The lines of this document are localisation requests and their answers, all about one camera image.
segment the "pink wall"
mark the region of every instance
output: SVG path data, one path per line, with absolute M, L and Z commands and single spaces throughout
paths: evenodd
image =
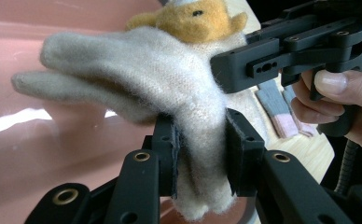
M 0 21 L 114 31 L 132 15 L 159 7 L 158 0 L 2 0 Z

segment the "hole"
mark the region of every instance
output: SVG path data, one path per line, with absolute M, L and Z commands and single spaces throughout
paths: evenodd
M 362 41 L 352 46 L 352 57 L 356 57 L 362 54 Z
M 262 67 L 263 72 L 267 72 L 267 71 L 269 71 L 271 69 L 272 69 L 272 64 L 271 63 L 265 63 L 265 65 L 263 65 L 263 67 Z
M 147 160 L 149 160 L 149 157 L 151 157 L 151 156 L 148 153 L 139 152 L 134 155 L 134 160 L 135 161 L 147 161 Z
M 192 13 L 192 16 L 201 16 L 203 14 L 203 11 L 201 11 L 201 10 L 197 10 L 197 11 L 194 11 L 193 13 Z
M 339 31 L 336 33 L 336 35 L 349 35 L 350 33 L 347 31 Z
M 127 212 L 122 215 L 122 217 L 120 218 L 120 221 L 125 224 L 130 224 L 130 223 L 134 223 L 135 221 L 137 221 L 137 218 L 138 218 L 137 214 Z
M 78 196 L 78 190 L 76 189 L 63 189 L 53 196 L 53 203 L 57 205 L 65 205 L 71 203 Z
M 333 220 L 333 218 L 328 215 L 320 215 L 318 216 L 318 220 L 325 224 L 335 224 L 335 220 Z
M 254 140 L 255 140 L 254 137 L 246 137 L 246 138 L 245 138 L 245 141 L 248 141 L 248 142 L 252 142 L 252 141 L 254 141 Z
M 289 40 L 291 40 L 291 41 L 297 41 L 297 40 L 299 40 L 299 37 L 297 37 L 297 36 L 291 36 L 291 37 L 289 37 Z
M 280 161 L 280 162 L 289 162 L 289 161 L 291 161 L 291 159 L 289 157 L 287 157 L 287 155 L 285 155 L 283 153 L 274 153 L 273 158 L 275 160 L 277 160 L 277 161 Z

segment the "black handle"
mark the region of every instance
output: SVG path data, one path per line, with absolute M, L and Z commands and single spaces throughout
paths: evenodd
M 318 101 L 324 98 L 324 96 L 317 91 L 314 85 L 315 75 L 322 69 L 324 69 L 324 67 L 317 67 L 313 69 L 312 85 L 310 88 L 310 99 L 312 101 Z M 319 124 L 317 127 L 318 132 L 332 137 L 341 137 L 348 134 L 352 128 L 353 121 L 355 119 L 355 113 L 359 106 L 344 105 L 343 107 L 344 113 L 339 117 L 339 119 L 331 123 Z
M 339 119 L 335 122 L 319 124 L 317 127 L 318 132 L 332 137 L 345 136 L 352 128 L 353 121 L 355 120 L 355 113 L 358 108 L 358 105 L 344 105 L 344 113 Z

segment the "plush toy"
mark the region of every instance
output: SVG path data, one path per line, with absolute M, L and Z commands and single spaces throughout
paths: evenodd
M 244 113 L 267 140 L 252 92 L 226 95 L 211 73 L 212 56 L 246 44 L 243 20 L 230 19 L 220 0 L 174 0 L 134 17 L 127 32 L 48 37 L 40 61 L 49 70 L 17 74 L 12 83 L 46 100 L 100 103 L 134 123 L 151 124 L 160 112 L 173 116 L 188 148 L 179 157 L 174 204 L 187 220 L 197 220 L 234 201 L 225 170 L 227 106 Z
M 246 21 L 245 12 L 230 18 L 224 0 L 177 0 L 156 12 L 134 16 L 126 28 L 152 26 L 186 43 L 205 43 L 241 32 Z

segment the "glove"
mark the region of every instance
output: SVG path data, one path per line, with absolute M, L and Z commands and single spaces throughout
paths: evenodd
M 175 207 L 187 220 L 227 210 L 233 197 L 224 167 L 226 97 L 208 60 L 167 33 L 141 27 L 44 42 L 45 72 L 15 75 L 16 91 L 59 102 L 98 102 L 136 123 L 172 115 L 188 151 L 179 162 Z

